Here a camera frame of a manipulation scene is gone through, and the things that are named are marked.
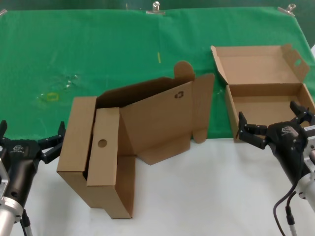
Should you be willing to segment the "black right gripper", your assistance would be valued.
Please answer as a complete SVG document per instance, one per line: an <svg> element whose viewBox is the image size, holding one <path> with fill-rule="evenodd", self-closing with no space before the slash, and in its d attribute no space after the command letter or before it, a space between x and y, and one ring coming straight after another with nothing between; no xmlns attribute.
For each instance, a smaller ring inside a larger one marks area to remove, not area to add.
<svg viewBox="0 0 315 236"><path fill-rule="evenodd" d="M238 138L260 149L265 149L268 143L289 181L294 184L308 174L306 165L300 165L306 139L299 124L305 121L314 124L315 115L295 101L290 102L290 109L295 118L271 124L268 128L266 125L248 124L244 114L239 112Z"/></svg>

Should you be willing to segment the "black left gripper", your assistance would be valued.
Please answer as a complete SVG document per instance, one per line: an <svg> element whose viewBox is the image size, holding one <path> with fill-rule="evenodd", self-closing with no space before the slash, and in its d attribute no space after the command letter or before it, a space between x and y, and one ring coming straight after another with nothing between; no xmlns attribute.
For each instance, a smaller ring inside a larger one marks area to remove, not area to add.
<svg viewBox="0 0 315 236"><path fill-rule="evenodd" d="M6 138L6 120L0 123L0 145L5 149L9 164L9 184L4 196L18 202L25 207L34 176L37 173L40 159L49 164L60 156L65 136L65 123L61 121L58 133L55 136L35 140L10 140Z"/></svg>

